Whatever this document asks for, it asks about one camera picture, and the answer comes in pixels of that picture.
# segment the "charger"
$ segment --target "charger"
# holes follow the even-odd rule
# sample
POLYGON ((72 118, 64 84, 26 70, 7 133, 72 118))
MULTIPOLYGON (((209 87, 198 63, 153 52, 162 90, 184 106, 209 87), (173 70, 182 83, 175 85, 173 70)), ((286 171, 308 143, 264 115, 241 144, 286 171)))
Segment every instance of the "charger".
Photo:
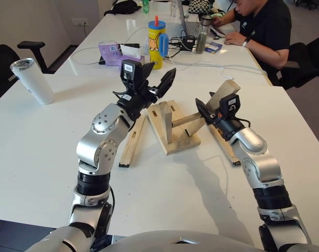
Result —
POLYGON ((194 36, 186 36, 181 38, 181 50, 182 51, 192 51, 193 46, 195 45, 195 37, 194 36))

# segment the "white table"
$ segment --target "white table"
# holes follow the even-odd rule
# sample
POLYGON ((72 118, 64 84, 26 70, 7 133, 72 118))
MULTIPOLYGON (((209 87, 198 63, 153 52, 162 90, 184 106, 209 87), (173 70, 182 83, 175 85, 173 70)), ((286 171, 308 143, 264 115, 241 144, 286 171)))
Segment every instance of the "white table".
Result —
MULTIPOLYGON (((77 62, 82 64, 97 62, 101 56, 98 49, 99 42, 103 40, 115 40, 118 43, 124 43, 129 36, 142 27, 144 27, 144 29, 136 32, 129 39, 128 43, 139 43, 140 45, 144 45, 146 37, 148 36, 148 22, 154 20, 155 14, 158 14, 159 19, 164 20, 167 23, 166 31, 170 38, 180 36, 182 26, 179 16, 176 18, 170 17, 168 11, 169 8, 163 7, 166 5, 169 5, 169 3, 152 3, 152 9, 149 14, 143 14, 141 11, 137 11, 131 15, 106 15, 74 53, 85 48, 94 47, 94 49, 84 50, 77 53, 74 55, 75 60, 69 57, 58 69, 56 74, 102 76, 105 78, 119 75, 118 67, 109 67, 99 64, 81 65, 77 62)), ((195 22, 197 20, 196 17, 196 14, 190 14, 189 20, 195 22)), ((223 29, 226 33, 234 30, 230 24, 223 26, 221 29, 223 29)), ((224 44, 224 39, 215 40, 215 42, 224 44)), ((223 45, 222 50, 215 55, 208 52, 198 55, 194 52, 182 51, 177 54, 173 60, 186 64, 193 64, 202 60, 212 62, 218 66, 244 65, 255 69, 259 68, 255 59, 246 48, 234 45, 223 45)), ((150 80, 159 79, 160 76, 163 76, 166 71, 173 67, 174 65, 172 65, 172 63, 164 62, 162 69, 155 71, 150 80)), ((225 77, 221 76, 222 69, 220 68, 185 68, 185 66, 177 66, 177 80, 195 83, 209 82, 214 79, 221 80, 222 82, 226 80, 225 77)), ((267 77, 262 75, 260 71, 242 67, 234 68, 236 68, 236 70, 226 69, 223 74, 233 77, 239 85, 271 85, 267 77)))
MULTIPOLYGON (((78 172, 76 145, 93 117, 122 91, 118 77, 47 75, 56 101, 39 105, 18 81, 0 99, 0 219, 59 227, 67 224, 78 172)), ((196 112, 195 97, 209 99, 222 81, 175 81, 165 100, 196 112)), ((312 241, 319 245, 319 143, 286 92, 243 86, 239 117, 269 144, 286 188, 312 241)), ((232 167, 203 127, 201 145, 164 156, 145 122, 131 167, 119 168, 120 145, 110 184, 116 196, 110 234, 129 236, 158 229, 221 234, 262 248, 257 203, 243 171, 232 167)))

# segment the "green bottle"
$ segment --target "green bottle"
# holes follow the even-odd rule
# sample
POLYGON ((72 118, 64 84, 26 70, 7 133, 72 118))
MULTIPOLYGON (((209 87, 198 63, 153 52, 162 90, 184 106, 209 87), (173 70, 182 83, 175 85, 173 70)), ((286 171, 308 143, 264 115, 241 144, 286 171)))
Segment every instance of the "green bottle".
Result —
POLYGON ((142 0, 143 1, 143 13, 149 13, 149 0, 142 0))

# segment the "black t-shirt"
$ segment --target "black t-shirt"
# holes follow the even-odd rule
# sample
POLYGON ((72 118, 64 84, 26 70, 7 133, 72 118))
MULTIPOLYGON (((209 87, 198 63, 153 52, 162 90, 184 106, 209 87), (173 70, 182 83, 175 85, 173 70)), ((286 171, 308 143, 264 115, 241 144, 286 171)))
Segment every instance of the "black t-shirt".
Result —
MULTIPOLYGON (((242 16, 234 10, 235 19, 240 21, 240 33, 273 50, 288 49, 290 45, 291 15, 283 0, 268 0, 254 17, 242 16)), ((268 76, 275 75, 276 68, 258 60, 268 76)))

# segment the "man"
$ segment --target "man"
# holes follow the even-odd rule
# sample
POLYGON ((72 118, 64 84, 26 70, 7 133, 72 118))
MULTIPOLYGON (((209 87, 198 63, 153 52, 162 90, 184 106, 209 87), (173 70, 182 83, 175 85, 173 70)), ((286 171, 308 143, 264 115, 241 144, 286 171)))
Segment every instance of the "man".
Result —
POLYGON ((214 17, 213 26, 240 21, 240 33, 227 34, 225 44, 248 48, 277 85, 276 73, 285 66, 289 55, 289 8, 283 0, 235 0, 235 3, 235 9, 223 17, 214 17))

